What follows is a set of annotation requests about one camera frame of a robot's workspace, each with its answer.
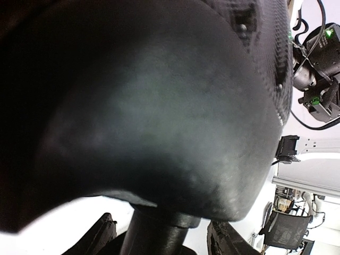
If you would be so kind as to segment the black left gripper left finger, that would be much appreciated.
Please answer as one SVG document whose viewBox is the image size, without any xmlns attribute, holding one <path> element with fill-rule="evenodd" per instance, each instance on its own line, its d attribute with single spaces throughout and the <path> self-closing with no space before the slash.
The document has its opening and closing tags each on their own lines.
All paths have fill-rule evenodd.
<svg viewBox="0 0 340 255">
<path fill-rule="evenodd" d="M 103 247 L 117 237 L 117 221 L 110 213 L 104 213 L 77 243 L 62 255 L 98 254 Z"/>
</svg>

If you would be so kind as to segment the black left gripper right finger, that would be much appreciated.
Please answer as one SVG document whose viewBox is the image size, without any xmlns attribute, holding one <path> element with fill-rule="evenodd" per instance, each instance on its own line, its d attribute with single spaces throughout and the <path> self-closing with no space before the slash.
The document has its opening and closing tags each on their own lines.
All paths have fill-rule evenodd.
<svg viewBox="0 0 340 255">
<path fill-rule="evenodd" d="M 212 220 L 207 228 L 208 254 L 260 255 L 229 222 Z"/>
</svg>

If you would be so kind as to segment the black ribbed hard-shell suitcase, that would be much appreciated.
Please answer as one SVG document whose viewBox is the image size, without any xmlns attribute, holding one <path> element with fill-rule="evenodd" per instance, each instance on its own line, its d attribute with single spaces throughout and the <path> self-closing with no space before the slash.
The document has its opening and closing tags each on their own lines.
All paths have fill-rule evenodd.
<svg viewBox="0 0 340 255">
<path fill-rule="evenodd" d="M 1 1 L 1 231 L 105 196 L 111 254 L 242 220 L 292 98 L 287 1 Z"/>
</svg>

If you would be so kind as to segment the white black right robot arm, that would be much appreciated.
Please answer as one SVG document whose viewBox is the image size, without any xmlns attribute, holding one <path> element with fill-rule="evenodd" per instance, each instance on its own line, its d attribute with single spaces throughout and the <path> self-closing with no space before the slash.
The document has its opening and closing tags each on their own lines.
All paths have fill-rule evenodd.
<svg viewBox="0 0 340 255">
<path fill-rule="evenodd" d="M 303 105 L 317 121 L 325 125 L 311 127 L 296 115 L 293 117 L 305 128 L 314 131 L 330 129 L 339 124 L 339 25 L 326 23 L 322 1 L 317 1 L 321 11 L 321 26 L 314 29 L 300 43 L 299 36 L 308 32 L 309 25 L 297 12 L 297 31 L 301 24 L 304 31 L 293 39 L 293 86 L 303 92 L 298 103 Z"/>
</svg>

